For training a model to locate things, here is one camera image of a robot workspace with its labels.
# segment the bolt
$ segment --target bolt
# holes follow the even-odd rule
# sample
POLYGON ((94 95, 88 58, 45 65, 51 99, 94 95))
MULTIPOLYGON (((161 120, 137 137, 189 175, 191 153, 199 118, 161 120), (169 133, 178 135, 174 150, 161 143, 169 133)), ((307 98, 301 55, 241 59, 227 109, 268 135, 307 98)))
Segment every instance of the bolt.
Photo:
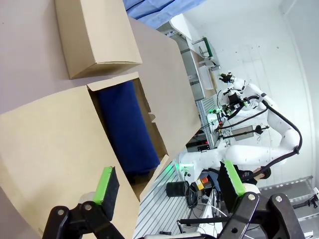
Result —
POLYGON ((282 199, 280 196, 277 196, 277 197, 276 197, 276 201, 277 201, 277 202, 281 202, 282 200, 283 200, 283 199, 282 199))
POLYGON ((86 204, 86 205, 84 206, 84 208, 85 208, 85 210, 89 211, 89 210, 92 209, 92 206, 91 206, 90 204, 86 204))
POLYGON ((248 195, 248 199, 249 199, 250 201, 254 201, 254 200, 256 199, 256 197, 255 197, 254 194, 249 194, 249 195, 248 195))
POLYGON ((64 213, 64 211, 62 210, 62 209, 60 209, 59 211, 58 211, 58 214, 61 216, 61 215, 63 215, 63 213, 64 213))

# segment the white wall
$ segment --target white wall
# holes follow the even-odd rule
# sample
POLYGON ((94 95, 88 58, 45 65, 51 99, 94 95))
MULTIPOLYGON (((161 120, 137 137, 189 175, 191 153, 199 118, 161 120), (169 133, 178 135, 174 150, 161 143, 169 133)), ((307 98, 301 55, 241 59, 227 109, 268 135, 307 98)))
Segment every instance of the white wall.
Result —
MULTIPOLYGON (((301 69, 309 86, 314 122, 319 122, 319 1, 318 0, 284 0, 280 6, 287 21, 295 47, 300 58, 301 69)), ((319 142, 319 128, 315 124, 316 142, 319 142)))
MULTIPOLYGON (((278 0, 208 0, 184 15, 212 43, 222 72, 258 85, 302 132, 300 155, 274 167, 259 186, 287 182, 313 174, 310 113, 303 76, 292 38, 279 11, 278 0)), ((269 144, 278 145, 271 131, 269 144)))

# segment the box opening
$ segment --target box opening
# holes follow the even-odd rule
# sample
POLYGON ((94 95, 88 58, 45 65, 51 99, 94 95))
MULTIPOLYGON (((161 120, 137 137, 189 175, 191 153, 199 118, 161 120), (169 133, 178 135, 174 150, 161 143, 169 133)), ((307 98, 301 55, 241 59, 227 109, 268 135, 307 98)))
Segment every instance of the box opening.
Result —
MULTIPOLYGON (((156 151, 156 155, 159 159, 159 161, 162 161, 163 158, 166 156, 167 157, 167 150, 165 147, 165 144, 163 142, 163 139, 160 135, 160 132, 157 128, 157 125, 154 121, 154 119, 156 118, 155 115, 151 114, 151 108, 149 106, 149 103, 147 102, 147 99, 145 97, 145 93, 141 84, 141 81, 139 78, 133 79, 130 82, 133 83, 134 86, 134 92, 135 92, 135 96, 136 96, 136 100, 138 102, 138 107, 140 108, 142 117, 143 117, 143 121, 145 124, 145 127, 147 129, 147 133, 151 139, 152 145, 156 151)), ((107 130, 107 122, 104 119, 103 116, 103 111, 101 109, 101 104, 99 101, 99 91, 92 91, 90 90, 90 88, 88 88, 90 97, 92 99, 93 105, 95 107, 95 110, 98 114, 98 117, 100 119, 100 122, 103 126, 103 129, 111 143, 112 148, 114 149, 115 154, 117 154, 116 150, 115 150, 115 146, 114 143, 112 142, 112 139, 110 138, 110 132, 108 132, 107 130)), ((151 169, 150 171, 146 172, 146 173, 142 173, 139 175, 134 175, 134 174, 126 174, 126 177, 135 193, 135 195, 137 196, 137 198, 140 198, 140 194, 141 192, 144 190, 144 188, 147 186, 147 184, 149 183, 149 181, 151 180, 153 174, 155 172, 155 168, 151 169)))

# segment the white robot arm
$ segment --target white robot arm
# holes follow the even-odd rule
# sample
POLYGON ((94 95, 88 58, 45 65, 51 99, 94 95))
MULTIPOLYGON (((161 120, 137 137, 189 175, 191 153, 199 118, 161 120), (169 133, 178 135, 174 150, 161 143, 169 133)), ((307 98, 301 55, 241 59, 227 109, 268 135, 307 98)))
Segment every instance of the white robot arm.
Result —
POLYGON ((278 113, 275 102, 256 85, 244 85, 244 80, 232 75, 222 74, 221 77, 224 82, 231 83, 223 91, 221 98, 223 111, 226 112, 223 117, 248 120, 267 110, 267 122, 281 135, 281 142, 277 147, 232 145, 202 152, 181 153, 178 157, 179 169, 189 183, 196 181, 203 169, 219 168, 222 160, 231 160, 233 164, 238 165, 266 166, 249 176, 255 177, 275 163, 285 163, 288 157, 299 153, 302 145, 302 136, 298 128, 278 113))

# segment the closed cardboard box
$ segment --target closed cardboard box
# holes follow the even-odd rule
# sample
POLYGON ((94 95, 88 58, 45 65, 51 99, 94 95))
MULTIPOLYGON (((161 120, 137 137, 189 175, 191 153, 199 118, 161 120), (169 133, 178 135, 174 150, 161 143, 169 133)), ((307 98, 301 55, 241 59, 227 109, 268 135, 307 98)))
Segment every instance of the closed cardboard box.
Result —
POLYGON ((70 79, 118 74, 142 63, 122 0, 56 0, 70 79))
POLYGON ((135 192, 145 184, 129 184, 91 97, 92 92, 129 80, 137 86, 152 142, 158 143, 161 163, 149 176, 151 184, 168 156, 137 73, 62 91, 0 116, 0 186, 40 235, 53 207, 74 208, 82 195, 96 190, 103 168, 114 166, 120 187, 112 223, 125 238, 132 238, 140 207, 135 192))

